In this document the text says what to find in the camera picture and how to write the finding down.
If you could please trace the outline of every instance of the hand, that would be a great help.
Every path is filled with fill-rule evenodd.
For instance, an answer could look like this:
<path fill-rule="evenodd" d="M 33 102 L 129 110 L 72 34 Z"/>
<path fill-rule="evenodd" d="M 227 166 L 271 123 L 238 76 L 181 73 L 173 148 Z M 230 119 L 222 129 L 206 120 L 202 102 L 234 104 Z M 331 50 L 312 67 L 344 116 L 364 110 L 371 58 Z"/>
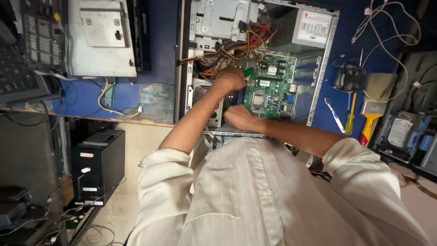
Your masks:
<path fill-rule="evenodd" d="M 229 91 L 237 91 L 246 86 L 243 70 L 241 68 L 228 67 L 221 70 L 213 83 L 225 86 Z"/>
<path fill-rule="evenodd" d="M 253 116 L 243 105 L 230 106 L 224 117 L 231 126 L 239 130 L 260 132 L 263 125 L 263 118 Z"/>

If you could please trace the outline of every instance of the motherboard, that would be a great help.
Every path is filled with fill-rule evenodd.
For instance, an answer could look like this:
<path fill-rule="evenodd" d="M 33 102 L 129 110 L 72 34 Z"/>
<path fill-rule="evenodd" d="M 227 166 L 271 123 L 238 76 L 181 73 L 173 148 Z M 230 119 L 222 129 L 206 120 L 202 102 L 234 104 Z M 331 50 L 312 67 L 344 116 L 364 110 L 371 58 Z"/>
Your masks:
<path fill-rule="evenodd" d="M 253 115 L 268 119 L 291 115 L 297 88 L 293 83 L 296 58 L 265 55 L 258 63 L 248 57 L 236 60 L 232 65 L 243 70 L 251 67 L 255 69 L 240 95 L 241 103 Z"/>

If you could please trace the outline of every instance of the yellow screwdriver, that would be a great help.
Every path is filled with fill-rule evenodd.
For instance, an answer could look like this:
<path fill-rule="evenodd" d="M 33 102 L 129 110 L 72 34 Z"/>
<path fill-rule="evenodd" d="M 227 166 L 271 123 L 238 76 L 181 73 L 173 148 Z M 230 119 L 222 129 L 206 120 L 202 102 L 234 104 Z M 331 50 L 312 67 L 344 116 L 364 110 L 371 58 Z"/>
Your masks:
<path fill-rule="evenodd" d="M 346 127 L 344 128 L 344 135 L 352 134 L 352 120 L 355 118 L 354 108 L 355 108 L 355 99 L 357 98 L 357 93 L 354 93 L 354 97 L 352 98 L 352 107 L 350 108 L 350 114 L 347 115 Z"/>

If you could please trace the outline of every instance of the shirt sleeve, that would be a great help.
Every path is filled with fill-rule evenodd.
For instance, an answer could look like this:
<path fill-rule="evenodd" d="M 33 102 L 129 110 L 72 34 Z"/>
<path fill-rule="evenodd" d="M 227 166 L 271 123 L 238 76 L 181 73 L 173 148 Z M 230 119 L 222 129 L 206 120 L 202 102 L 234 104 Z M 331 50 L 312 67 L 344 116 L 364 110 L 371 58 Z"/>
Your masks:
<path fill-rule="evenodd" d="M 191 204 L 193 170 L 190 156 L 160 149 L 141 159 L 139 214 L 128 246 L 177 245 Z"/>
<path fill-rule="evenodd" d="M 400 199 L 399 181 L 380 156 L 353 138 L 335 143 L 323 157 L 332 188 L 394 245 L 432 245 Z"/>

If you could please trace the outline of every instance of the toothbrush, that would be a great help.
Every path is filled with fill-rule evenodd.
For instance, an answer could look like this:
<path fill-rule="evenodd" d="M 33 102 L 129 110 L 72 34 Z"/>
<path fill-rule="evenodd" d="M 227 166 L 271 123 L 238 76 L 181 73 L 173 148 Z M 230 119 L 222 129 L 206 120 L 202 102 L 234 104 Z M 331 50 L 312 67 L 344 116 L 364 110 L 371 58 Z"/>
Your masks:
<path fill-rule="evenodd" d="M 331 99 L 325 97 L 325 103 L 326 103 L 326 105 L 328 105 L 329 109 L 331 110 L 331 113 L 334 116 L 335 122 L 337 122 L 337 125 L 340 128 L 340 131 L 342 133 L 344 133 L 343 125 L 341 124 L 340 119 L 338 118 L 337 114 L 335 113 L 335 111 L 331 107 Z"/>

